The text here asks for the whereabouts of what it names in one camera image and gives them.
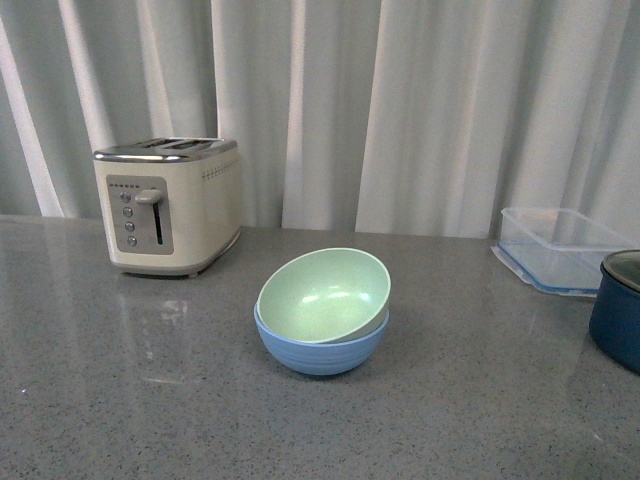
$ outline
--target dark blue pot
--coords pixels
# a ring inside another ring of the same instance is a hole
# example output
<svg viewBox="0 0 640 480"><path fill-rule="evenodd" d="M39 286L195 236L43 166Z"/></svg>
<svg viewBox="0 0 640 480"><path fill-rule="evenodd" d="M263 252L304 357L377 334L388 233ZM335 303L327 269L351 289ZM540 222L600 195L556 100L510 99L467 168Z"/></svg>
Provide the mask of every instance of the dark blue pot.
<svg viewBox="0 0 640 480"><path fill-rule="evenodd" d="M616 280L605 262L600 265L602 281L589 333L612 359L640 373L640 293Z"/></svg>

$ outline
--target blue bowl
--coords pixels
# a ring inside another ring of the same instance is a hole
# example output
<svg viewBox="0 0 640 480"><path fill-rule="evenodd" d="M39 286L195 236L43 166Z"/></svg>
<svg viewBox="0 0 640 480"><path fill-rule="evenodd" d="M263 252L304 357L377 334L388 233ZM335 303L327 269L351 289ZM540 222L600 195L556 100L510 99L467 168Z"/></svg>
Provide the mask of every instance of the blue bowl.
<svg viewBox="0 0 640 480"><path fill-rule="evenodd" d="M589 333L613 360L640 373L640 251L613 253L600 270Z"/></svg>
<svg viewBox="0 0 640 480"><path fill-rule="evenodd" d="M351 370L373 354L389 323L389 313L382 324L364 337L340 343L305 343L273 333L253 315L260 338L267 350L283 365L307 375L337 375Z"/></svg>

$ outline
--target white curtain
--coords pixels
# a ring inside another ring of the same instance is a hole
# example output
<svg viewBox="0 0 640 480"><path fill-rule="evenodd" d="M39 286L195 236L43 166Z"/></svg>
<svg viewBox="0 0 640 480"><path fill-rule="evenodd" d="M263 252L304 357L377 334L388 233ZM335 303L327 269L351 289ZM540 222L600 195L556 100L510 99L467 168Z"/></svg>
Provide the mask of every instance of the white curtain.
<svg viewBox="0 0 640 480"><path fill-rule="evenodd" d="M640 242L639 0L0 0L0 212L97 217L91 152L238 141L245 224Z"/></svg>

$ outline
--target pot lid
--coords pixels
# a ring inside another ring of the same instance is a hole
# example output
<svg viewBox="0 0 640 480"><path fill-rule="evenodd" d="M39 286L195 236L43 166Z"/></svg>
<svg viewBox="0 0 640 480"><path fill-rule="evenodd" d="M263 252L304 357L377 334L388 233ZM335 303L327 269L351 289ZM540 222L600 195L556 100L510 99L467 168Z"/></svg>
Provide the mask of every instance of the pot lid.
<svg viewBox="0 0 640 480"><path fill-rule="evenodd" d="M602 266L620 283L640 292L640 250L612 253L604 259Z"/></svg>

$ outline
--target green bowl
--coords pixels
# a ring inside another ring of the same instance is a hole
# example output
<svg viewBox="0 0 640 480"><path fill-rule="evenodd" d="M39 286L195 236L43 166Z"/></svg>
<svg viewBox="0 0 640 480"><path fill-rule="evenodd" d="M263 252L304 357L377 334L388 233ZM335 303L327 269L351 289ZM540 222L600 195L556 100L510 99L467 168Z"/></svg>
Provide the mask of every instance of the green bowl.
<svg viewBox="0 0 640 480"><path fill-rule="evenodd" d="M391 278L373 255L327 248L278 269L262 287L257 311L272 332L307 343L346 342L378 328Z"/></svg>

